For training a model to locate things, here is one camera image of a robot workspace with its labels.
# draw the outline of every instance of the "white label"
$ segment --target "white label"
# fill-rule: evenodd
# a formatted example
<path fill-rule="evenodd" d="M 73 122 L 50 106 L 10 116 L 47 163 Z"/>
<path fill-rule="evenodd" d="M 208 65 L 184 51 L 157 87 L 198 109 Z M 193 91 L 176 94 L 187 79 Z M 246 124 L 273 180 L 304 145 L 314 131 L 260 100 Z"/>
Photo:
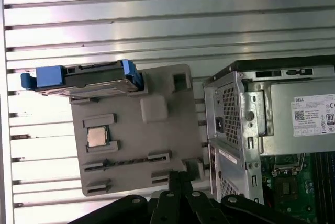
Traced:
<path fill-rule="evenodd" d="M 221 150 L 221 149 L 219 149 L 219 153 L 222 156 L 226 157 L 228 160 L 230 160 L 232 163 L 237 164 L 237 159 L 235 159 L 233 156 L 229 155 L 226 152 L 223 152 L 223 150 Z"/>
<path fill-rule="evenodd" d="M 335 133 L 335 94 L 295 97 L 291 109 L 295 137 Z"/>

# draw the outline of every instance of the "barcode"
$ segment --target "barcode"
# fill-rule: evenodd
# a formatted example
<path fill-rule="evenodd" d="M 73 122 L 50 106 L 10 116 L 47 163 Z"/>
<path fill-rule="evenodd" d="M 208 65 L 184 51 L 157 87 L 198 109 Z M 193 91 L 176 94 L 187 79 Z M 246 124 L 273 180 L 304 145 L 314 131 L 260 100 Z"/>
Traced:
<path fill-rule="evenodd" d="M 296 121 L 305 120 L 305 113 L 303 110 L 296 110 L 294 116 Z"/>

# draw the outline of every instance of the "metal vent mesh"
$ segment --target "metal vent mesh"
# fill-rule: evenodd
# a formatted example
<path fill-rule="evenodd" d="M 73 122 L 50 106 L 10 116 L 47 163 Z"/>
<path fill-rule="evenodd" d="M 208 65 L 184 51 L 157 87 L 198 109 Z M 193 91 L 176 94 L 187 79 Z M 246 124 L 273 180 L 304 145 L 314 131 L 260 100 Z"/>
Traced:
<path fill-rule="evenodd" d="M 228 143 L 235 147 L 238 146 L 237 130 L 241 128 L 237 104 L 234 84 L 227 85 L 223 90 L 225 134 Z"/>
<path fill-rule="evenodd" d="M 230 194 L 236 194 L 238 195 L 237 191 L 230 185 L 230 183 L 225 180 L 224 178 L 221 179 L 221 198 L 230 195 Z"/>

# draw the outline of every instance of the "blue drive bracket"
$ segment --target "blue drive bracket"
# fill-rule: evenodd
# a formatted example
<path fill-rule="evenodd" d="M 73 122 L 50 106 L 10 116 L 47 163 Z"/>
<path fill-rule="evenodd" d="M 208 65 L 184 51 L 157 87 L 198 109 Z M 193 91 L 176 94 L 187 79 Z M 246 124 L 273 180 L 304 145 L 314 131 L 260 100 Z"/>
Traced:
<path fill-rule="evenodd" d="M 63 66 L 48 66 L 36 68 L 36 77 L 29 73 L 21 74 L 21 85 L 24 89 L 35 90 L 36 88 L 57 86 L 64 84 Z"/>
<path fill-rule="evenodd" d="M 127 59 L 122 60 L 122 65 L 124 67 L 124 74 L 126 77 L 137 86 L 139 89 L 143 89 L 143 78 L 140 73 L 137 71 L 135 64 Z"/>
<path fill-rule="evenodd" d="M 36 68 L 37 87 L 57 86 L 64 84 L 63 66 Z"/>

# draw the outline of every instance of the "silver metal backdrop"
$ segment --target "silver metal backdrop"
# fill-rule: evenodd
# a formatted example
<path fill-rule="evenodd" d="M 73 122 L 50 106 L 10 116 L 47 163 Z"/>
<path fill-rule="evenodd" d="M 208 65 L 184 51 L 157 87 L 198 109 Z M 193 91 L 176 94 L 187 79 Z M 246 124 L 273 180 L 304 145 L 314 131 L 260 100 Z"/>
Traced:
<path fill-rule="evenodd" d="M 68 100 L 23 91 L 21 72 L 124 58 L 139 69 L 186 63 L 203 98 L 203 79 L 236 59 L 335 52 L 335 0 L 0 1 L 7 223 L 66 223 L 127 193 L 83 196 Z M 197 110 L 205 120 L 204 105 Z"/>

